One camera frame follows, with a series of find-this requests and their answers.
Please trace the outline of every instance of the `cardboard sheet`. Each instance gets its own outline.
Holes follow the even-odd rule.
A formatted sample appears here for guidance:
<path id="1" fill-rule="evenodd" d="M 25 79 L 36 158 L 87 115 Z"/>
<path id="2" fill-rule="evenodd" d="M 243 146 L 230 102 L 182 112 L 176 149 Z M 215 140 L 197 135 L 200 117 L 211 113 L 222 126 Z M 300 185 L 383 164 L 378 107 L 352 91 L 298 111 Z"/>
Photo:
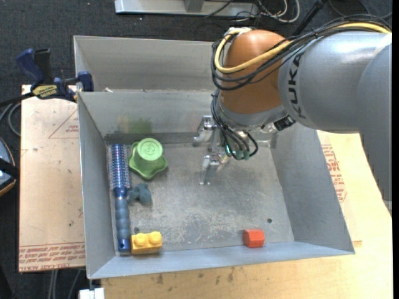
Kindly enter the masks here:
<path id="1" fill-rule="evenodd" d="M 82 267 L 77 105 L 30 98 L 21 109 L 19 271 Z"/>

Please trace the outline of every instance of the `orange block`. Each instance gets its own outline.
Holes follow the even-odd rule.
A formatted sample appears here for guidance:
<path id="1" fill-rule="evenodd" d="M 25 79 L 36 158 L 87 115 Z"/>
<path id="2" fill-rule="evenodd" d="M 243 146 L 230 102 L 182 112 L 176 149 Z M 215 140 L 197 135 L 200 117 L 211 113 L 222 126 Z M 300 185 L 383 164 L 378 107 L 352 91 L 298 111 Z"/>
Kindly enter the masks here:
<path id="1" fill-rule="evenodd" d="M 244 245 L 249 248 L 262 247 L 264 244 L 264 234 L 261 229 L 246 229 L 243 233 Z"/>

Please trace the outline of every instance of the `black cable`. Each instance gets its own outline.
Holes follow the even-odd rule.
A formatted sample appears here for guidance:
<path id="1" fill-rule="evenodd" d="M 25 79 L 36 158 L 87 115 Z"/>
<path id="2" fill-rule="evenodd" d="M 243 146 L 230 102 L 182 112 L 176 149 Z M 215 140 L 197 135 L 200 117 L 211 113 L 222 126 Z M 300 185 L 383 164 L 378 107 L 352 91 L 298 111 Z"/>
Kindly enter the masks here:
<path id="1" fill-rule="evenodd" d="M 315 17 L 315 15 L 323 8 L 325 2 L 327 0 L 317 0 L 313 5 L 312 9 L 306 14 L 305 18 L 299 24 L 298 28 L 294 31 L 294 35 L 297 36 L 300 34 L 309 22 Z"/>
<path id="2" fill-rule="evenodd" d="M 78 270 L 78 272 L 77 272 L 77 274 L 76 274 L 76 276 L 75 276 L 75 279 L 74 279 L 74 281 L 72 282 L 72 286 L 70 287 L 70 290 L 69 290 L 69 294 L 68 294 L 67 299 L 71 299 L 71 298 L 72 298 L 72 294 L 73 294 L 73 292 L 74 292 L 74 290 L 75 290 L 75 286 L 76 286 L 76 283 L 77 283 L 77 280 L 78 280 L 78 278 L 79 278 L 80 273 L 81 273 L 81 269 Z"/>
<path id="3" fill-rule="evenodd" d="M 252 156 L 254 156 L 256 153 L 257 153 L 257 151 L 258 151 L 258 149 L 259 149 L 259 146 L 257 145 L 257 142 L 255 141 L 255 139 L 252 137 L 252 135 L 251 134 L 249 134 L 249 132 L 247 133 L 247 135 L 248 135 L 248 138 L 252 141 L 252 143 L 254 143 L 254 145 L 255 145 L 255 150 L 251 153 L 251 154 L 249 154 L 249 157 L 252 157 Z"/>
<path id="4" fill-rule="evenodd" d="M 371 16 L 368 14 L 356 14 L 356 15 L 350 15 L 350 16 L 343 16 L 341 18 L 335 19 L 333 21 L 330 21 L 330 22 L 324 24 L 323 26 L 321 26 L 320 28 L 318 28 L 316 30 L 312 30 L 308 33 L 302 34 L 301 36 L 294 36 L 294 37 L 291 37 L 288 39 L 284 39 L 279 44 L 286 42 L 286 41 L 291 41 L 291 45 L 288 46 L 287 48 L 285 48 L 284 50 L 281 50 L 274 57 L 265 61 L 263 64 L 261 64 L 258 67 L 258 69 L 252 71 L 249 74 L 242 75 L 240 77 L 234 77 L 234 78 L 232 78 L 226 74 L 221 75 L 216 70 L 216 66 L 214 64 L 216 49 L 222 41 L 222 40 L 219 40 L 219 41 L 216 41 L 212 46 L 213 54 L 211 57 L 211 71 L 212 71 L 213 82 L 220 90 L 225 90 L 225 91 L 237 90 L 249 83 L 254 83 L 252 81 L 258 73 L 262 72 L 263 70 L 266 70 L 267 68 L 269 68 L 270 66 L 272 66 L 273 64 L 278 62 L 279 60 L 288 56 L 291 52 L 295 52 L 296 50 L 307 45 L 311 40 L 320 39 L 321 37 L 330 36 L 332 34 L 335 34 L 338 32 L 343 32 L 343 31 L 356 31 L 356 30 L 367 31 L 367 29 L 364 27 L 359 27 L 359 28 L 340 27 L 342 24 L 348 24 L 348 23 L 354 24 L 356 22 L 362 22 L 362 23 L 366 22 L 369 24 L 376 24 L 376 25 L 384 27 L 388 31 L 392 31 L 389 24 L 387 24 L 383 19 L 381 19 L 377 16 Z M 224 82 L 236 82 L 237 85 L 235 85 L 233 87 L 224 87 L 218 82 L 218 80 L 224 81 Z"/>
<path id="5" fill-rule="evenodd" d="M 12 115 L 14 114 L 15 110 L 16 110 L 17 108 L 19 108 L 20 106 L 21 106 L 21 103 L 15 104 L 14 107 L 10 110 L 10 113 L 8 114 L 8 119 L 7 119 L 8 126 L 10 127 L 11 131 L 12 131 L 15 135 L 17 135 L 17 136 L 19 136 L 19 137 L 21 137 L 21 134 L 15 129 L 14 125 L 12 124 L 11 118 L 12 118 Z"/>
<path id="6" fill-rule="evenodd" d="M 219 8 L 218 10 L 204 16 L 204 19 L 206 19 L 207 17 L 213 17 L 216 14 L 218 14 L 219 12 L 221 12 L 222 10 L 226 9 L 234 0 L 229 0 L 223 7 Z"/>

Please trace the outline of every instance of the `metal stand base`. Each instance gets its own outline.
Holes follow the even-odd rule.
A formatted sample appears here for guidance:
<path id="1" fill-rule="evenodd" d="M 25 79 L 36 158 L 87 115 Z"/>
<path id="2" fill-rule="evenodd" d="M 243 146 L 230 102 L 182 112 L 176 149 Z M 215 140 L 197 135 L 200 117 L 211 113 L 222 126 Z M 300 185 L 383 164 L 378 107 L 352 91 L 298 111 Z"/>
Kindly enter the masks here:
<path id="1" fill-rule="evenodd" d="M 226 2 L 205 1 L 201 10 L 187 11 L 185 0 L 115 0 L 117 14 L 183 14 L 187 16 L 207 16 L 223 7 Z M 257 13 L 252 3 L 232 2 L 218 16 L 248 17 Z"/>

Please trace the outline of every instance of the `green plastic toy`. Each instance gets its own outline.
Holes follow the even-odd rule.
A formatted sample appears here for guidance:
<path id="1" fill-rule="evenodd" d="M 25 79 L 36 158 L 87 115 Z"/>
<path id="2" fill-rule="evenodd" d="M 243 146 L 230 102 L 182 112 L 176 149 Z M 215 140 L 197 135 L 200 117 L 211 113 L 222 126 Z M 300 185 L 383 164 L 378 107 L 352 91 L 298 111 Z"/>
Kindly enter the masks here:
<path id="1" fill-rule="evenodd" d="M 135 142 L 132 145 L 128 163 L 130 169 L 147 180 L 168 166 L 163 156 L 162 145 L 154 138 L 145 138 L 140 142 Z"/>

